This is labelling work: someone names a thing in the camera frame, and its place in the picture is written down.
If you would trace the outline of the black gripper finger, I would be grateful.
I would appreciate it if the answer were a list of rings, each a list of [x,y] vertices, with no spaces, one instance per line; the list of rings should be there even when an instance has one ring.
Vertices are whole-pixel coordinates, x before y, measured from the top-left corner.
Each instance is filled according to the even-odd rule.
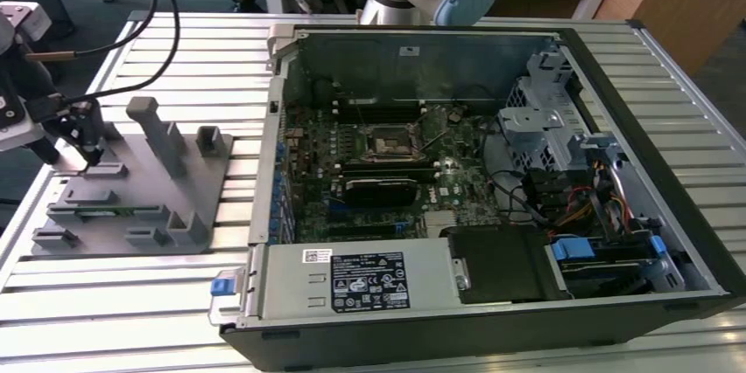
[[[105,132],[98,102],[96,100],[77,102],[72,106],[72,116],[78,131],[77,143],[85,151],[93,151],[98,148]]]

